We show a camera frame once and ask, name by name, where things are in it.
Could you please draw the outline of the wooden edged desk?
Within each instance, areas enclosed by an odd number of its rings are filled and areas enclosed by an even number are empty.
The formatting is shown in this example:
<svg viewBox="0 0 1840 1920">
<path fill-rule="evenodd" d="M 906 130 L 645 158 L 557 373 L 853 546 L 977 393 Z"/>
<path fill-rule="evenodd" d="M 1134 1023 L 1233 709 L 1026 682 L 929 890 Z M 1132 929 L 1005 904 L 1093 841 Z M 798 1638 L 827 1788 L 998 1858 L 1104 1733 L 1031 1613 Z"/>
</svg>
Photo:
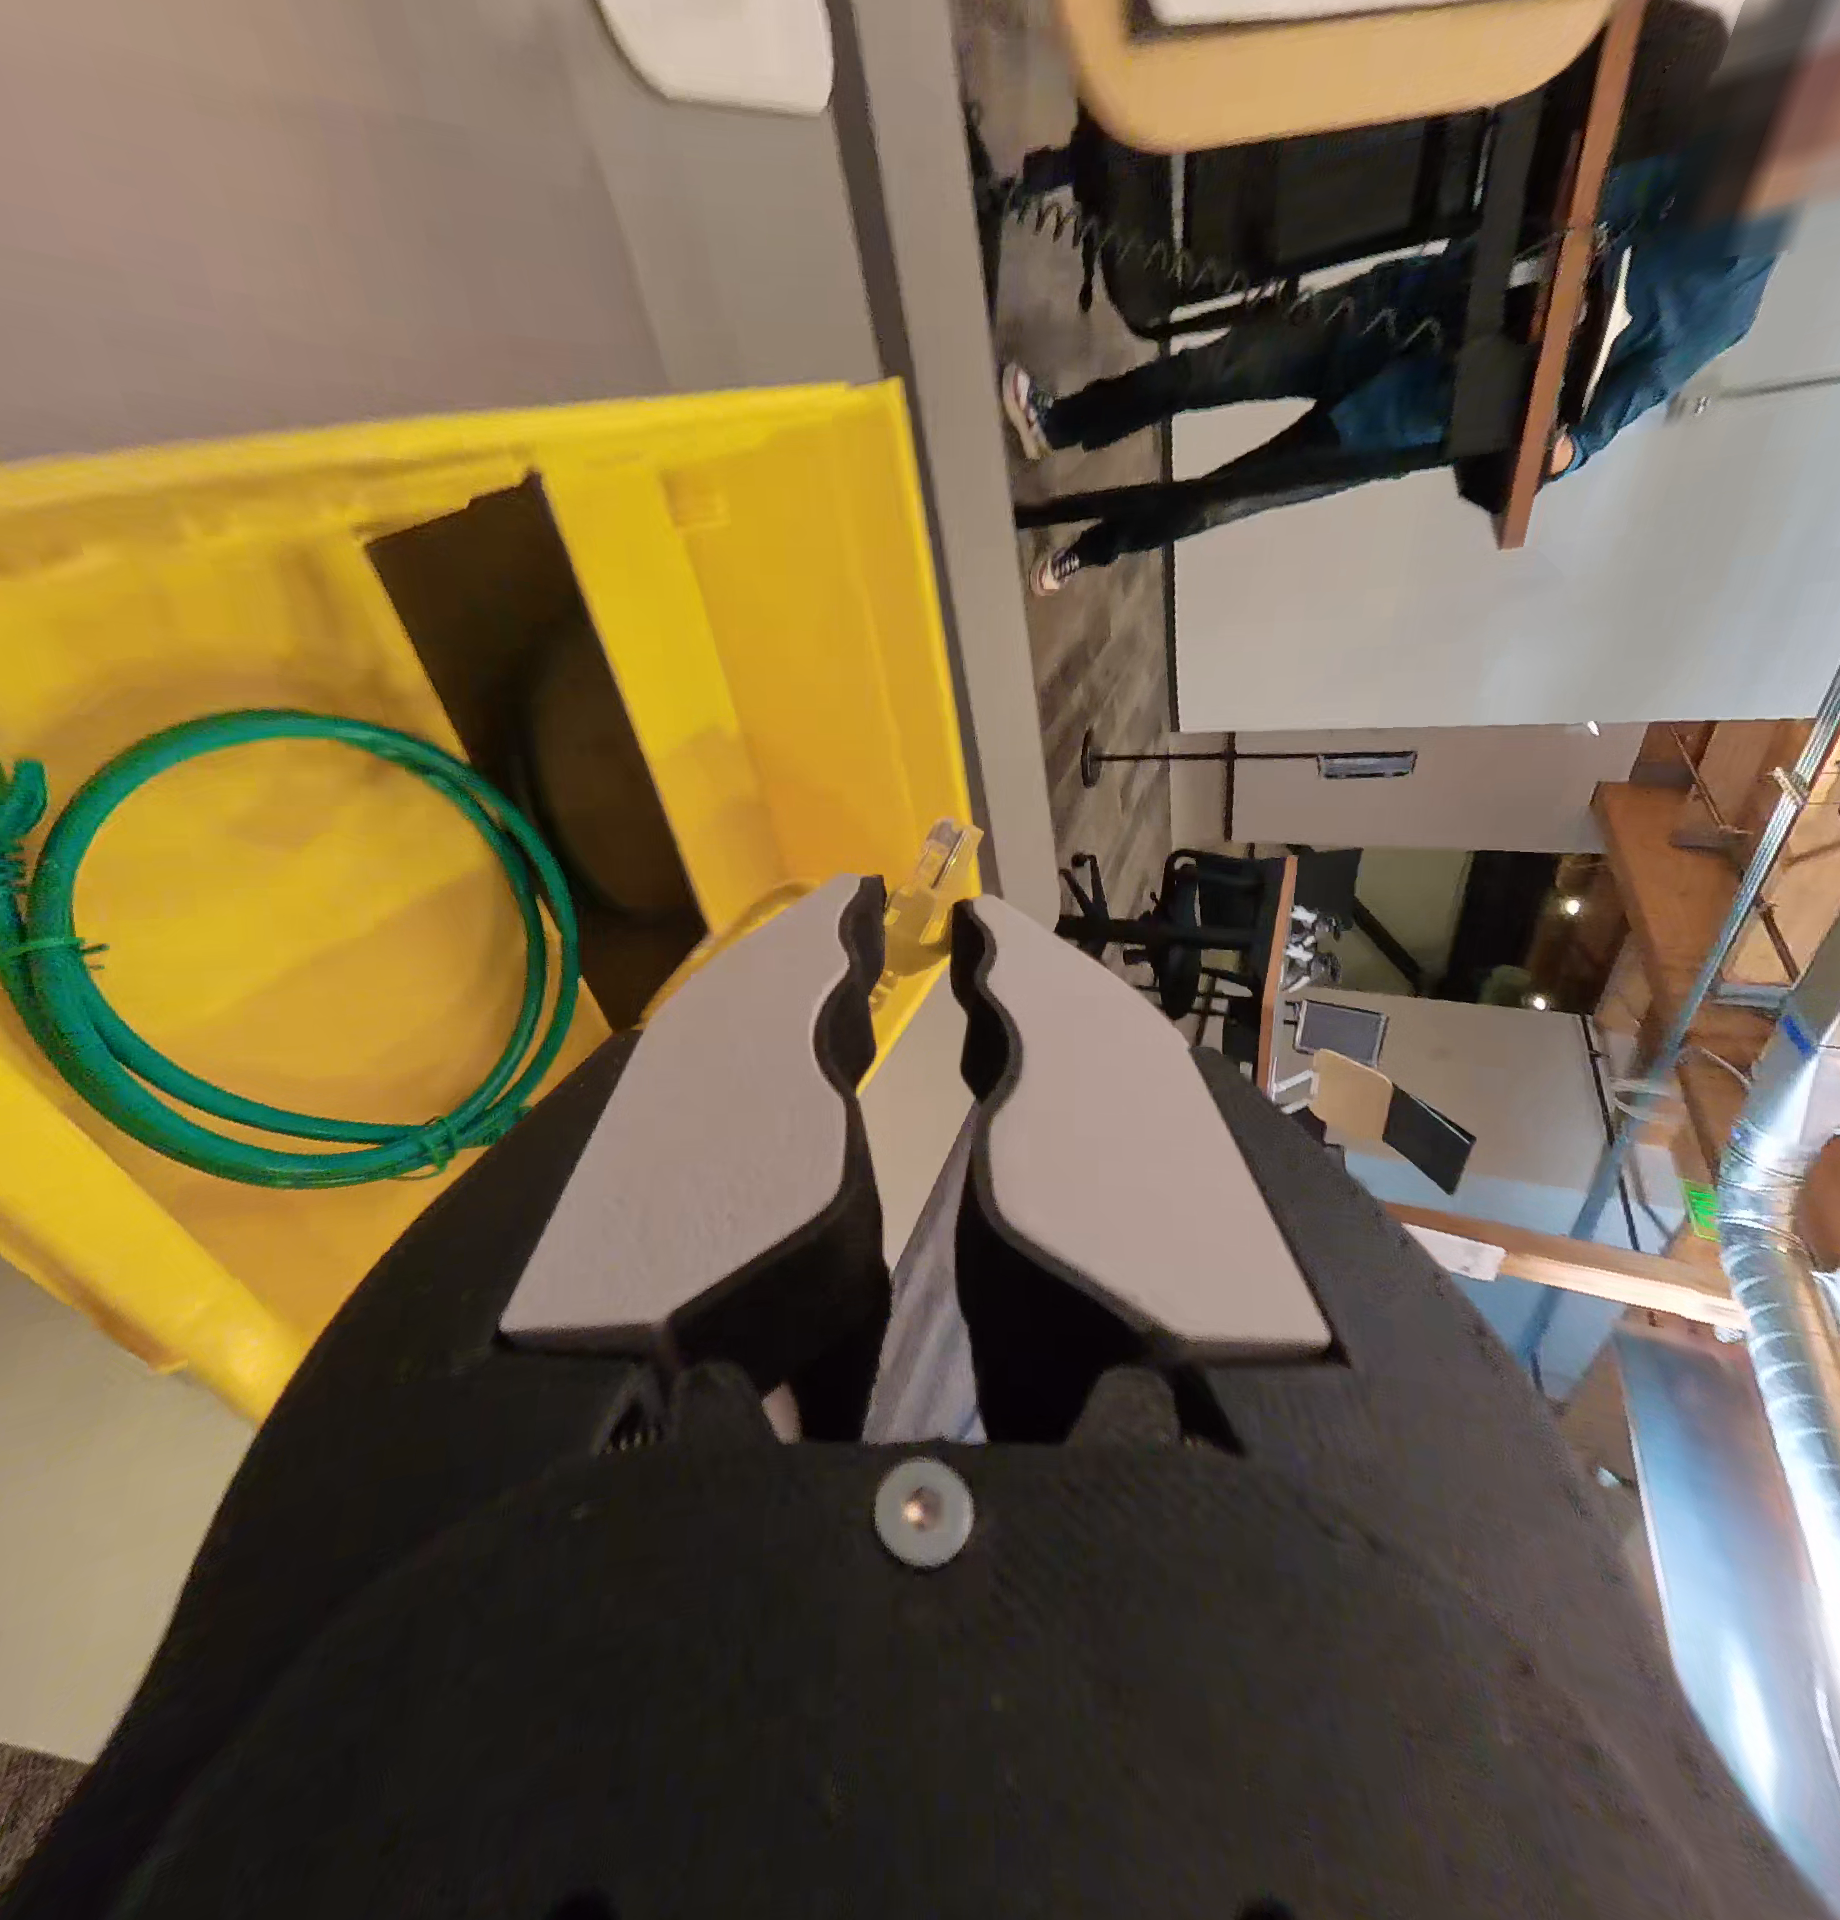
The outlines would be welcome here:
<svg viewBox="0 0 1840 1920">
<path fill-rule="evenodd" d="M 1498 550 L 1526 544 L 1538 494 L 1584 407 L 1609 339 L 1599 202 L 1613 167 L 1644 6 L 1611 6 L 1594 42 L 1539 97 L 1511 109 L 1539 118 L 1526 136 L 1503 117 L 1503 158 L 1526 155 L 1507 188 L 1518 211 L 1511 253 L 1476 253 L 1461 376 L 1454 380 L 1454 484 L 1489 514 Z"/>
</svg>

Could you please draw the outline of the light wooden round-cornered table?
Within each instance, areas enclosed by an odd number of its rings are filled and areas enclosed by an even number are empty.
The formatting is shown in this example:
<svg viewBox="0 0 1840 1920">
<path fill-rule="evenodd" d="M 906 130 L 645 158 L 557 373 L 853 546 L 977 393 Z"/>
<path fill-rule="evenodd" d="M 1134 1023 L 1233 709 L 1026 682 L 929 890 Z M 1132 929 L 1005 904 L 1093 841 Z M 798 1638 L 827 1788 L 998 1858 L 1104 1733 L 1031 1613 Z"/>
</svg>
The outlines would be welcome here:
<svg viewBox="0 0 1840 1920">
<path fill-rule="evenodd" d="M 1511 104 L 1599 34 L 1609 4 L 1056 4 L 1085 113 L 1122 147 L 1184 155 Z"/>
</svg>

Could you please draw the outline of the black floor stand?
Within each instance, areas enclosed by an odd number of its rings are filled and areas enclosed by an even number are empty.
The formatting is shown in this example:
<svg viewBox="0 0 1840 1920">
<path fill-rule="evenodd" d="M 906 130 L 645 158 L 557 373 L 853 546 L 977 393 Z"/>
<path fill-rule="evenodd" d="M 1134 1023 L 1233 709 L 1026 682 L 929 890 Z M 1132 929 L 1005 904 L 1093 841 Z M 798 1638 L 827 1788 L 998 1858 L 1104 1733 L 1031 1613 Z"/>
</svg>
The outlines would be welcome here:
<svg viewBox="0 0 1840 1920">
<path fill-rule="evenodd" d="M 1079 782 L 1097 790 L 1107 767 L 1120 766 L 1219 766 L 1225 774 L 1241 766 L 1309 766 L 1321 782 L 1404 782 L 1419 767 L 1416 749 L 1399 753 L 1241 753 L 1233 745 L 1219 749 L 1141 749 L 1109 753 L 1093 732 L 1085 732 L 1079 749 Z"/>
</svg>

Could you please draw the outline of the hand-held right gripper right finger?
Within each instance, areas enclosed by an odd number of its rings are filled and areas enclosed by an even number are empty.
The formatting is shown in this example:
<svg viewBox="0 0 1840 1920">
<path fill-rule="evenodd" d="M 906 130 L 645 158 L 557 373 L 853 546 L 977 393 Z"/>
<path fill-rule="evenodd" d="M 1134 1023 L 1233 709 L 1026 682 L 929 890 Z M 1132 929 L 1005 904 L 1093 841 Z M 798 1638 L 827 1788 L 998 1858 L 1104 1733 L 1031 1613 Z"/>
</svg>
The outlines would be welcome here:
<svg viewBox="0 0 1840 1920">
<path fill-rule="evenodd" d="M 954 1284 L 987 1440 L 1059 1445 L 1137 1369 L 1187 1436 L 1230 1445 L 1215 1379 L 1332 1363 L 1333 1326 L 1195 1051 L 994 898 L 954 907 L 954 997 Z"/>
</svg>

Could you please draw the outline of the silver ventilation duct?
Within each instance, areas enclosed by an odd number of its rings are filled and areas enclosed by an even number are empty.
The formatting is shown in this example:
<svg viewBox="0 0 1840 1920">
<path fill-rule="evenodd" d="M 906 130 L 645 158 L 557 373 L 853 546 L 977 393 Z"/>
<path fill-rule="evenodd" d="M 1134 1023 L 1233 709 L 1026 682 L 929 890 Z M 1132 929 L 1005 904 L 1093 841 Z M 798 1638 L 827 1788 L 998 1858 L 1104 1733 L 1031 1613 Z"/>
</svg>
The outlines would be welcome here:
<svg viewBox="0 0 1840 1920">
<path fill-rule="evenodd" d="M 1840 958 L 1785 1001 L 1729 1134 L 1717 1200 L 1729 1292 L 1840 1665 L 1840 1304 L 1797 1222 L 1840 1134 Z"/>
</svg>

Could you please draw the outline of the pale wooden chair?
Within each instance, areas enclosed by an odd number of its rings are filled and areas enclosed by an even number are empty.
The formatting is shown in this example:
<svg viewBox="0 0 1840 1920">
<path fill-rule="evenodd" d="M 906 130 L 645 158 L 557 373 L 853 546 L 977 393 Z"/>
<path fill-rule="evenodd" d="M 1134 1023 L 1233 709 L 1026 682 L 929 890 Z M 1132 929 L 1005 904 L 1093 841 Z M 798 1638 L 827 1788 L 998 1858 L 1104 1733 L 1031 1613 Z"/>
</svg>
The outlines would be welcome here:
<svg viewBox="0 0 1840 1920">
<path fill-rule="evenodd" d="M 1386 1147 L 1441 1195 L 1454 1195 L 1476 1136 L 1386 1073 L 1321 1048 L 1309 1068 L 1309 1110 L 1357 1147 Z"/>
</svg>

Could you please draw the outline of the white router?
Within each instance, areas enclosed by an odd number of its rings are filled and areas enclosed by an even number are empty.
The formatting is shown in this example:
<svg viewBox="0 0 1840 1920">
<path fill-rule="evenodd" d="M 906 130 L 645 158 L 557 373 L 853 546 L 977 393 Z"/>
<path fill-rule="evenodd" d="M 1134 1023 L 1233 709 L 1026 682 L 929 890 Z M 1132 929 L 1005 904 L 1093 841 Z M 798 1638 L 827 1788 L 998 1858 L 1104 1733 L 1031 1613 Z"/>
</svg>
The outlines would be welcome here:
<svg viewBox="0 0 1840 1920">
<path fill-rule="evenodd" d="M 822 117 L 834 101 L 826 4 L 595 4 L 628 67 L 665 101 Z"/>
</svg>

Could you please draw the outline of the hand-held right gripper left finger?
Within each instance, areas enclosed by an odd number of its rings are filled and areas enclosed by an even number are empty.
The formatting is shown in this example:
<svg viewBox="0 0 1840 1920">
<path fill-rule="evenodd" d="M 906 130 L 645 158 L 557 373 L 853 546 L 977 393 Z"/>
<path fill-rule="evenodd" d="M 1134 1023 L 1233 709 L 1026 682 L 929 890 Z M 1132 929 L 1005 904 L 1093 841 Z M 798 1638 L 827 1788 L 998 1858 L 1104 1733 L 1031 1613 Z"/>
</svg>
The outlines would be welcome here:
<svg viewBox="0 0 1840 1920">
<path fill-rule="evenodd" d="M 724 1363 L 856 1442 L 890 1316 L 859 1110 L 886 885 L 836 875 L 645 1019 L 502 1315 L 534 1354 Z"/>
</svg>

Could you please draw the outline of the yellow plastic bin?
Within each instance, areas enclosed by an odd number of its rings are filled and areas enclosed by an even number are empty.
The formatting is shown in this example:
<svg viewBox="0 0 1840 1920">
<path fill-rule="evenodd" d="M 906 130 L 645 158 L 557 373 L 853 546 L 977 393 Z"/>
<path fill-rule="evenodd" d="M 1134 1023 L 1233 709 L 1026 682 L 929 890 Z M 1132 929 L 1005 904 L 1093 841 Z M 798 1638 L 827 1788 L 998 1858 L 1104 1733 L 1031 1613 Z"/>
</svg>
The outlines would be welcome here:
<svg viewBox="0 0 1840 1920">
<path fill-rule="evenodd" d="M 0 465 L 0 1258 L 262 1420 L 695 943 L 967 823 L 902 391 Z"/>
</svg>

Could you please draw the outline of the black office chair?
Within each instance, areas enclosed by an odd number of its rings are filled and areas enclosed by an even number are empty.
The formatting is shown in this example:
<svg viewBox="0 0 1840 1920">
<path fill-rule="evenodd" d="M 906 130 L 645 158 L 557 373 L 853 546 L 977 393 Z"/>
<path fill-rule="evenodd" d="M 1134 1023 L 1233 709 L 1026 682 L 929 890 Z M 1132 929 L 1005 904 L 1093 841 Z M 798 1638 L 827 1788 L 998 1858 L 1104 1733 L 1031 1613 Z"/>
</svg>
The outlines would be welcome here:
<svg viewBox="0 0 1840 1920">
<path fill-rule="evenodd" d="M 1116 916 L 1100 857 L 1059 874 L 1056 935 L 1097 962 L 1134 968 L 1137 990 L 1172 1023 L 1238 1019 L 1257 1031 L 1279 982 L 1288 857 L 1172 849 L 1147 907 Z"/>
</svg>

